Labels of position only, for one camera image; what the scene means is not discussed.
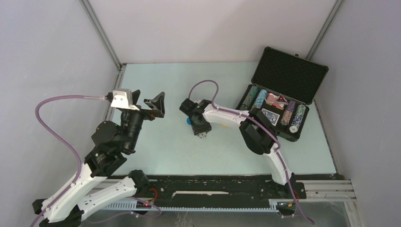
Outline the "blue playing card deck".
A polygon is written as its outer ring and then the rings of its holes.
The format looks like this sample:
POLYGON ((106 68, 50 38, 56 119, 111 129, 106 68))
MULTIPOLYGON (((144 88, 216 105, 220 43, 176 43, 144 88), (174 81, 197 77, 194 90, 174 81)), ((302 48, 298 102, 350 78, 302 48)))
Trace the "blue playing card deck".
POLYGON ((278 113, 274 113, 270 110, 267 109, 262 109, 262 113, 267 117, 267 119, 271 122, 271 124, 273 126, 276 126, 279 119, 280 119, 280 115, 278 113))

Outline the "red playing card deck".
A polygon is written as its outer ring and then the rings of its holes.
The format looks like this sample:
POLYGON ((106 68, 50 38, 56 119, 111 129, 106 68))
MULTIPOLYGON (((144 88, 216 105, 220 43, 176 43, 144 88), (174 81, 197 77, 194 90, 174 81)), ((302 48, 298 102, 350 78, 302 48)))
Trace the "red playing card deck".
POLYGON ((271 106, 276 107, 276 108, 278 108, 278 109, 280 109, 280 110, 283 110, 284 107, 285 107, 286 105, 280 105, 280 104, 278 104, 278 103, 275 102, 275 103, 272 104, 271 106))

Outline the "clear round dealer button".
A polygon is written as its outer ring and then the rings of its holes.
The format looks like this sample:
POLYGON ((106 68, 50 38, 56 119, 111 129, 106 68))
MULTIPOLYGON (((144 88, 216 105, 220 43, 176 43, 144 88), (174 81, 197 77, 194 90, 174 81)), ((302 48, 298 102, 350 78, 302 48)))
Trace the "clear round dealer button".
POLYGON ((274 104, 278 99, 278 96, 272 94, 272 93, 268 93, 265 97, 265 102, 269 105, 274 104))

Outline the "red black triangle button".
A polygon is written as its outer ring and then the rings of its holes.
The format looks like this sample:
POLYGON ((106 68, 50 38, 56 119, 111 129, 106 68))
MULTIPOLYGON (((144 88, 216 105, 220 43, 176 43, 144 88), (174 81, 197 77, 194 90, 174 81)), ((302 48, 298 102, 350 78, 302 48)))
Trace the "red black triangle button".
POLYGON ((276 103, 280 105, 288 105, 287 99, 282 94, 278 96, 278 98, 276 99, 276 103))

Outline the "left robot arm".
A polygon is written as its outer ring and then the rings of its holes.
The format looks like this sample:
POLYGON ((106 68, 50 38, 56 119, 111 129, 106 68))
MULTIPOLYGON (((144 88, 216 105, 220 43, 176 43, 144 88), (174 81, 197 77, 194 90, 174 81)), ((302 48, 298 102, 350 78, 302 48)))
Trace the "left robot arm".
POLYGON ((51 197, 37 199, 33 225, 41 227, 78 227, 98 210, 127 197, 144 197, 150 182, 142 170, 133 170, 117 183, 97 192, 93 188, 110 177, 135 147, 144 121, 163 118, 165 93, 145 99, 147 108, 137 105, 140 91, 116 89, 98 99, 108 101, 121 111, 121 122, 101 122, 91 139, 93 149, 78 159, 77 172, 51 197))

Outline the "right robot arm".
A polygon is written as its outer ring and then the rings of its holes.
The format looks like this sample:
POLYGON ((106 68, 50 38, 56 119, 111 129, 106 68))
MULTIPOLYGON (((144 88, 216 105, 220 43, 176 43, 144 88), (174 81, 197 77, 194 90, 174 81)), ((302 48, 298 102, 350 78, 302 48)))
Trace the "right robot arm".
POLYGON ((286 198, 294 191, 290 182, 292 171, 280 152, 277 133, 270 120, 260 111, 240 111, 221 107, 209 100, 194 102, 185 99, 180 111, 188 116, 193 134, 205 138, 212 130, 211 124, 218 123, 238 128, 250 151, 267 159, 275 184, 275 192, 286 198))

